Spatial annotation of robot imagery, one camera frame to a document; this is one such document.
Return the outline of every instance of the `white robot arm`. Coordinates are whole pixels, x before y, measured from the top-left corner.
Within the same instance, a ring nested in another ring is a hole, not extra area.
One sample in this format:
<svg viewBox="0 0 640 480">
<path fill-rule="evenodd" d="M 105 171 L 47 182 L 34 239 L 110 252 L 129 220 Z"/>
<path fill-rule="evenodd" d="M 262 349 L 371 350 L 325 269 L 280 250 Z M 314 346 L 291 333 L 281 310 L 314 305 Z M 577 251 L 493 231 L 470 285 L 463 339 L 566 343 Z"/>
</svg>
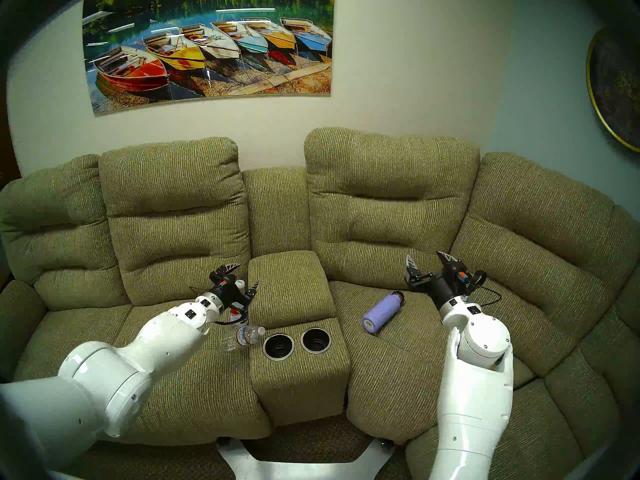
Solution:
<svg viewBox="0 0 640 480">
<path fill-rule="evenodd" d="M 215 287 L 192 302 L 160 313 L 126 347 L 85 342 L 63 361 L 57 376 L 0 385 L 0 394 L 25 422 L 50 469 L 83 453 L 104 432 L 119 437 L 140 414 L 154 384 L 183 366 L 207 338 L 211 323 L 228 307 L 248 316 L 258 283 L 245 283 L 223 265 Z"/>
<path fill-rule="evenodd" d="M 443 272 L 422 274 L 406 259 L 406 280 L 428 294 L 449 333 L 438 395 L 438 452 L 432 480 L 486 480 L 495 447 L 511 415 L 513 346 L 507 328 L 482 312 L 469 295 L 486 274 L 469 275 L 438 252 Z"/>
</svg>

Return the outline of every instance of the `red boat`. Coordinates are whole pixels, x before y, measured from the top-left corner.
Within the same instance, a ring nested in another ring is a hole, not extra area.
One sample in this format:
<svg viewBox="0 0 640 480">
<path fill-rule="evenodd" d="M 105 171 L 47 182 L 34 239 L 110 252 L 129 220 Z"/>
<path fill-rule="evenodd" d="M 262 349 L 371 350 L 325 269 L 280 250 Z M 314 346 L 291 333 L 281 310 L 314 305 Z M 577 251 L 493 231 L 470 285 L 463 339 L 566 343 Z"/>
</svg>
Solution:
<svg viewBox="0 0 640 480">
<path fill-rule="evenodd" d="M 152 91 L 169 83 L 162 61 L 137 48 L 118 46 L 94 59 L 93 64 L 109 84 L 126 91 Z"/>
</svg>

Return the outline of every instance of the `metal cup holder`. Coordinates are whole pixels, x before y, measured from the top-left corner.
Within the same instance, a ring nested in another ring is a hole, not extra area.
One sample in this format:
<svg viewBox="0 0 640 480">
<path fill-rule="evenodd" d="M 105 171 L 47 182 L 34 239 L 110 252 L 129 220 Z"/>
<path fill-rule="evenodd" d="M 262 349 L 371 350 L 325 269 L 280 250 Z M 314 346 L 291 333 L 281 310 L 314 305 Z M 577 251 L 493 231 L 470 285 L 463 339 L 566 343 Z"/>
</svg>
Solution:
<svg viewBox="0 0 640 480">
<path fill-rule="evenodd" d="M 331 347 L 331 335 L 322 328 L 314 327 L 300 336 L 300 344 L 307 353 L 320 355 Z"/>
<path fill-rule="evenodd" d="M 293 339 L 284 333 L 276 333 L 265 339 L 262 344 L 262 352 L 271 361 L 282 361 L 293 354 L 296 344 Z"/>
</svg>

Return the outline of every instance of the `wall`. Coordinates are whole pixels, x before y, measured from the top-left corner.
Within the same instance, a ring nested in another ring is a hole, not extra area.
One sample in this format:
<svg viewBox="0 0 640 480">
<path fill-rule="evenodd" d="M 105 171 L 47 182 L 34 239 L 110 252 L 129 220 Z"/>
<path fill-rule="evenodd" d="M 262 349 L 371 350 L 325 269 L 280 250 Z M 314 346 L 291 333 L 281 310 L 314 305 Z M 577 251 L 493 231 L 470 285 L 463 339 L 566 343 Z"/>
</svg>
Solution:
<svg viewBox="0 0 640 480">
<path fill-rule="evenodd" d="M 314 127 L 456 135 L 486 145 L 506 67 L 511 0 L 335 0 L 333 93 L 175 102 L 94 117 L 82 5 L 11 62 L 8 107 L 23 175 L 126 145 L 228 136 L 243 169 L 304 164 Z"/>
<path fill-rule="evenodd" d="M 609 195 L 640 220 L 640 153 L 598 119 L 586 55 L 603 24 L 582 0 L 514 0 L 507 73 L 487 151 L 513 151 Z"/>
</svg>

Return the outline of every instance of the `green sofa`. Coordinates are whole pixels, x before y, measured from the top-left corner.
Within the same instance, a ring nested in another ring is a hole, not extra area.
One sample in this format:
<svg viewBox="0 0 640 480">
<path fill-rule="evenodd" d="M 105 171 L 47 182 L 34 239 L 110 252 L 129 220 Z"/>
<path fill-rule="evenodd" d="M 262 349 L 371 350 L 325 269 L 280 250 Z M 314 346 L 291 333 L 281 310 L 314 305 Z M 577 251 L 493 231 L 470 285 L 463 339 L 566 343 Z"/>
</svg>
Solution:
<svg viewBox="0 0 640 480">
<path fill-rule="evenodd" d="M 454 137 L 313 130 L 305 168 L 240 172 L 225 137 L 132 146 L 11 182 L 0 233 L 14 280 L 0 294 L 0 376 L 56 375 L 84 341 L 129 344 L 152 317 L 206 287 L 221 263 L 260 280 L 251 320 L 323 354 L 223 353 L 212 329 L 161 379 L 123 442 L 259 439 L 343 412 L 406 444 L 415 479 L 438 445 L 446 334 L 429 297 L 376 336 L 362 316 L 406 289 L 410 254 L 443 250 L 488 273 L 486 307 L 514 347 L 513 412 L 491 478 L 559 478 L 606 445 L 640 396 L 640 227 L 603 194 L 510 153 Z M 475 296 L 486 301 L 480 292 Z"/>
</svg>

